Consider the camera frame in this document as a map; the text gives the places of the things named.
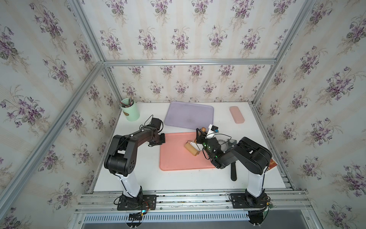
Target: purple flower pattern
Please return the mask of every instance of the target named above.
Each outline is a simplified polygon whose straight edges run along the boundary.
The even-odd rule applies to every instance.
[[[274,78],[272,81],[272,90],[277,90],[280,83],[284,83],[286,80],[287,74],[285,74],[285,68],[283,66],[280,67],[279,70],[274,74]]]
[[[294,93],[293,100],[288,105],[290,113],[296,113],[300,107],[307,107],[307,102],[310,100],[307,97],[307,90],[305,91],[305,88],[301,88],[300,91]]]
[[[100,107],[102,101],[100,100],[101,97],[99,96],[98,87],[95,84],[90,86],[89,91],[86,92],[86,96],[89,98],[89,101],[93,100],[95,107]]]
[[[48,58],[49,60],[43,60],[43,63],[48,68],[48,77],[58,80],[66,90],[70,89],[73,91],[74,82],[66,72],[65,61],[60,60],[57,56],[55,59],[49,56]]]
[[[45,110],[39,106],[39,100],[34,100],[32,97],[18,95],[21,91],[20,85],[17,85],[12,91],[9,90],[11,100],[4,99],[0,102],[0,106],[4,109],[10,110],[7,112],[7,119],[13,121],[16,128],[22,126],[23,123],[28,123],[28,132],[39,136],[39,132],[46,133],[50,127],[48,122],[49,116],[45,116]]]
[[[206,9],[209,3],[212,3],[213,0],[194,0],[191,2],[192,6],[194,7],[194,21],[199,20],[199,24],[205,22],[205,14]]]
[[[171,103],[171,102],[173,102],[173,101],[177,101],[177,98],[172,97],[172,96],[165,96],[165,100],[164,100],[164,102]]]
[[[259,103],[257,105],[257,111],[258,111],[259,115],[261,115],[261,116],[263,115],[262,103]]]
[[[124,13],[124,5],[127,4],[127,0],[107,0],[105,4],[108,8],[112,9],[112,16],[115,18],[116,22],[121,23],[121,25],[126,24],[126,14]]]
[[[293,161],[293,159],[292,159],[292,157],[289,157],[288,156],[288,153],[287,153],[287,151],[285,150],[285,151],[281,151],[280,152],[280,155],[281,155],[281,160],[282,160],[282,162],[283,162],[283,164],[286,166],[286,167],[288,167],[288,165],[290,164],[290,163],[294,163],[294,161]]]
[[[72,157],[76,159],[76,164],[89,165],[90,162],[93,163],[93,156],[88,153],[87,144],[80,144],[79,148],[74,149]]]
[[[278,102],[278,99],[276,99],[274,102],[271,102],[270,108],[268,110],[268,119],[272,119],[274,115],[280,114],[280,103]]]
[[[345,67],[342,72],[342,76],[340,76],[340,73],[334,73],[333,77],[327,79],[327,83],[329,83],[329,87],[327,88],[321,88],[321,90],[317,93],[319,95],[319,98],[317,102],[320,102],[321,104],[327,104],[329,103],[332,105],[333,98],[336,101],[339,101],[342,97],[342,95],[350,95],[350,91],[353,89],[354,82],[356,81],[357,77],[360,77],[361,79],[363,77],[366,78],[365,72],[359,71],[353,74],[350,74],[351,68]]]
[[[226,34],[225,30],[221,28],[219,25],[216,27],[215,25],[212,27],[212,32],[207,35],[208,39],[210,41],[210,51],[214,51],[214,55],[219,53],[221,50],[221,43],[224,41],[224,39],[228,38],[228,35]]]
[[[237,80],[233,80],[231,84],[228,86],[229,95],[233,98],[236,93],[243,87],[242,83],[239,83]]]
[[[291,3],[295,3],[296,0],[278,0],[273,2],[274,10],[273,14],[271,14],[271,21],[274,20],[274,25],[279,23],[282,20],[282,16],[285,14],[285,11],[291,5]]]
[[[184,83],[182,80],[178,80],[174,89],[177,91],[178,97],[183,98],[186,94],[186,90],[189,88],[188,84]]]
[[[55,148],[55,145],[52,145],[52,149],[50,149],[46,156],[43,158],[40,166],[38,167],[38,171],[44,171],[45,169],[49,170],[49,173],[57,173],[57,168],[61,167],[64,169],[64,160],[63,158],[59,158],[56,156],[55,151],[53,150]]]
[[[148,27],[146,31],[143,29],[139,29],[140,35],[138,36],[138,44],[143,46],[142,49],[142,55],[148,58],[152,59],[154,57],[154,50],[156,50],[156,44],[157,41],[155,40],[155,37],[152,35],[151,32],[153,32],[155,29]]]
[[[105,125],[102,120],[102,114],[97,113],[96,115],[92,115],[91,122],[94,124],[94,129],[105,133]]]
[[[108,55],[113,57],[113,59],[120,59],[121,53],[121,42],[119,42],[118,38],[114,36],[115,29],[109,28],[108,31],[101,30],[100,33],[102,36],[100,40],[102,41],[102,46],[108,47]]]
[[[136,89],[133,86],[133,82],[122,83],[122,92],[126,93],[126,97],[134,97],[136,96]]]
[[[20,64],[28,73],[29,64],[26,62],[28,57],[24,58],[20,56],[23,52],[19,52],[15,48],[15,44],[11,41],[12,39],[10,36],[14,36],[14,33],[9,27],[5,26],[0,36],[0,58],[6,60],[4,64],[11,65],[15,72],[18,72],[17,67],[18,64]]]
[[[23,218],[18,220],[18,218],[13,214],[16,211],[16,207],[10,208],[10,214],[6,215],[4,218],[3,229],[28,229],[31,228],[32,222],[29,218]]]
[[[322,162],[319,161],[318,157],[310,158],[308,156],[305,157],[305,164],[300,165],[300,177],[308,178],[308,177],[316,177],[317,180],[321,180],[321,175],[323,175]]]
[[[304,133],[306,137],[303,141],[307,145],[312,145],[314,148],[315,143],[318,145],[322,145],[325,142],[329,144],[330,140],[333,139],[334,131],[343,133],[340,126],[330,125],[329,118],[325,118],[324,121],[317,120],[315,123],[312,123],[311,126],[313,127],[313,130],[307,130]]]
[[[99,146],[97,148],[97,151],[99,152],[99,156],[102,156],[104,154],[105,149],[107,148],[107,143],[102,138],[100,139]]]
[[[272,57],[276,57],[276,55],[277,55],[278,51],[280,50],[280,47],[281,47],[281,45],[282,45],[282,42],[283,42],[283,40],[285,39],[285,37],[286,37],[286,35],[287,35],[287,31],[288,31],[288,29],[285,29],[285,31],[283,32],[283,34],[282,34],[282,35],[280,35],[280,36],[277,38],[277,40],[276,40],[276,42],[275,42],[275,43],[273,43],[276,47],[272,50],[272,53],[271,53],[271,56],[272,56]]]
[[[252,92],[253,92],[253,94],[252,94],[252,97],[254,97],[255,96],[255,94],[257,93],[257,91],[258,91],[258,87],[259,87],[259,85],[260,85],[261,83],[259,82],[258,83],[258,85],[256,85],[256,86],[254,86],[253,87],[253,89],[252,89]]]
[[[72,132],[75,130],[75,134],[81,138],[81,136],[85,136],[86,132],[86,123],[83,123],[84,119],[81,117],[81,113],[75,111],[74,114],[71,115],[70,120],[66,123],[66,127]]]
[[[157,83],[156,81],[150,81],[149,89],[152,91],[153,95],[156,98],[161,97],[161,90],[163,89],[163,85],[161,83]]]
[[[354,51],[354,47],[359,46],[359,41],[366,37],[366,18],[364,17],[366,11],[363,15],[352,18],[352,23],[350,25],[351,32],[348,32],[346,37],[342,37],[342,42],[338,47],[342,46],[343,50],[338,55],[347,54],[348,52]]]
[[[173,77],[172,75],[173,68],[175,68],[175,65],[160,66],[160,69],[163,70],[164,78],[170,80]]]
[[[76,200],[76,194],[69,188],[70,183],[60,183],[59,189],[51,193],[51,199],[47,201],[48,205],[53,207],[52,211],[61,209],[62,206],[69,208],[72,206],[72,202]]]
[[[329,211],[325,209],[325,211],[322,212],[326,217],[325,223],[327,226],[332,228],[336,226],[337,228],[342,229],[358,229],[355,223],[357,215],[352,214],[351,206],[345,205],[341,207],[337,202],[334,202],[331,208],[332,209]]]
[[[281,133],[281,142],[284,143],[289,139],[296,140],[296,135],[299,135],[296,131],[296,125],[294,122],[290,122],[290,124],[285,123],[284,130]]]
[[[257,75],[260,69],[264,68],[264,65],[260,65],[260,64],[250,64],[248,66],[249,69],[249,74],[248,74],[248,78],[249,80],[254,79]]]
[[[92,61],[92,55],[90,54],[89,47],[82,41],[82,36],[83,35],[78,35],[78,39],[74,41],[76,54],[79,57],[79,61],[84,61],[85,68],[91,71],[94,67],[94,61]]]
[[[90,186],[92,185],[93,180],[94,180],[94,170],[89,172],[88,175],[83,178],[83,182],[80,183],[80,185],[85,188],[85,192],[90,190]]]
[[[366,166],[351,163],[349,166],[343,166],[346,174],[332,174],[335,180],[332,182],[336,190],[346,193],[348,197],[354,194],[356,197],[366,195]]]
[[[173,49],[173,54],[177,55],[178,59],[182,59],[186,54],[186,50],[188,49],[188,40],[187,32],[189,28],[183,27],[180,31],[179,29],[174,29],[175,34],[172,36],[171,44],[175,45],[175,49]]]
[[[267,131],[268,131],[268,136],[272,139],[275,139],[276,138],[276,127],[275,125],[272,123],[271,125],[268,125],[267,126]]]
[[[324,16],[329,16],[329,14],[333,11],[331,8],[333,3],[331,0],[326,0],[325,3],[320,3],[321,1],[317,1],[312,10],[311,10],[311,17],[306,24],[305,29],[307,32],[305,35],[310,34],[311,32],[315,31],[315,28],[318,26],[317,24]]]
[[[248,102],[249,99],[245,95],[240,95],[235,101],[237,102]]]
[[[159,20],[161,20],[161,25],[163,26],[167,20],[168,20],[168,13],[167,13],[167,9],[168,9],[168,4],[172,3],[172,0],[156,0],[156,1],[151,1],[150,4],[155,7],[155,17],[156,17],[156,22],[159,22]]]
[[[303,57],[300,58],[302,64],[295,69],[294,79],[305,79],[305,73],[309,75],[313,69],[317,68],[321,55],[328,54],[325,48],[317,50],[316,46],[311,48],[311,51],[307,51]]]
[[[215,100],[214,100],[214,102],[220,102],[220,103],[226,102],[225,101],[225,97],[226,96],[216,97]]]
[[[141,75],[141,70],[143,69],[143,66],[131,66],[128,67],[128,69],[131,71],[131,74],[134,76],[135,79],[142,79],[143,76]]]
[[[112,117],[110,120],[109,120],[109,124],[110,124],[110,127],[113,128],[114,125],[116,124],[116,121],[117,119],[115,117]]]
[[[210,80],[206,80],[202,86],[204,95],[209,98],[212,95],[213,90],[216,88],[216,84]]]
[[[105,104],[111,109],[114,109],[113,94],[108,92],[104,93]]]
[[[234,0],[234,5],[231,11],[235,12],[235,15],[231,18],[230,26],[232,31],[239,30],[243,24],[246,24],[245,18],[249,17],[250,10],[252,10],[254,0]]]
[[[230,79],[233,71],[234,65],[221,65],[219,68],[219,72],[221,72],[221,74],[219,75],[219,80],[221,81],[221,83],[226,82],[228,79]]]
[[[4,159],[0,157],[0,165],[3,163]],[[11,179],[14,176],[14,172],[10,172],[9,170],[13,166],[13,163],[0,168],[0,189],[5,189]]]
[[[35,12],[35,21],[40,25],[42,33],[49,33],[51,36],[50,42],[54,45],[55,49],[60,48],[63,52],[67,50],[66,38],[62,37],[62,28],[59,25],[59,21],[55,15],[49,11],[43,4],[31,3],[30,8]]]
[[[202,65],[190,65],[188,71],[191,73],[189,76],[189,80],[192,80],[192,83],[197,82],[202,75],[203,66]]]
[[[199,103],[200,96],[190,97],[189,103]]]
[[[139,102],[141,103],[151,103],[151,100],[149,98],[145,98],[143,96],[139,97]]]
[[[258,43],[260,43],[259,32],[264,28],[258,27],[256,30],[248,29],[248,34],[243,37],[243,40],[240,44],[244,45],[242,49],[239,51],[239,55],[242,58],[247,58],[250,54],[253,54],[252,50],[257,48]]]

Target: white table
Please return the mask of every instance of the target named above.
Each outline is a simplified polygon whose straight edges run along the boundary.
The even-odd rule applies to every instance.
[[[239,141],[242,137],[267,147],[263,135],[257,125],[254,115],[248,103],[202,103],[214,107],[214,125],[219,132],[232,136]],[[229,107],[238,106],[245,122],[236,124],[231,116]],[[135,122],[129,122],[120,117],[114,134],[126,135],[139,129],[150,115],[164,121],[169,103],[138,103],[140,118]],[[162,133],[195,132],[191,129],[165,126]],[[245,189],[248,185],[248,170],[239,162],[236,163],[238,179],[230,179],[230,166],[224,169],[195,169],[180,171],[162,171],[159,168],[160,147],[148,147],[144,143],[138,147],[137,163],[134,169],[136,178],[143,190],[211,190],[211,189]],[[277,167],[268,171],[264,179],[264,188],[285,188],[285,184]],[[123,191],[116,176],[102,167],[94,191]]]

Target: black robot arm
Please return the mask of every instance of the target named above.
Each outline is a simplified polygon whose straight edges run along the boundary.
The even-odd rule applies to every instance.
[[[161,145],[165,143],[165,134],[159,134],[162,121],[152,118],[149,125],[141,127],[135,133],[121,136],[115,135],[108,149],[108,154],[104,160],[104,167],[112,174],[122,174],[127,176],[136,165],[137,148],[145,142],[149,146]]]

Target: pencil holder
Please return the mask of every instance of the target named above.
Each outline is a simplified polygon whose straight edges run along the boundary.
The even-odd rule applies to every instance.
[[[129,98],[125,98],[121,102],[124,104],[128,104]],[[140,117],[140,112],[137,108],[137,103],[135,102],[134,99],[132,99],[132,103],[133,104],[130,107],[123,107],[122,104],[120,104],[124,115],[130,122],[136,121]]]

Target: purple cutting board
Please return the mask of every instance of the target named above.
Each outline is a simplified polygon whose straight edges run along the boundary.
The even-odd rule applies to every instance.
[[[170,103],[164,125],[195,130],[213,124],[213,107],[197,103]]]

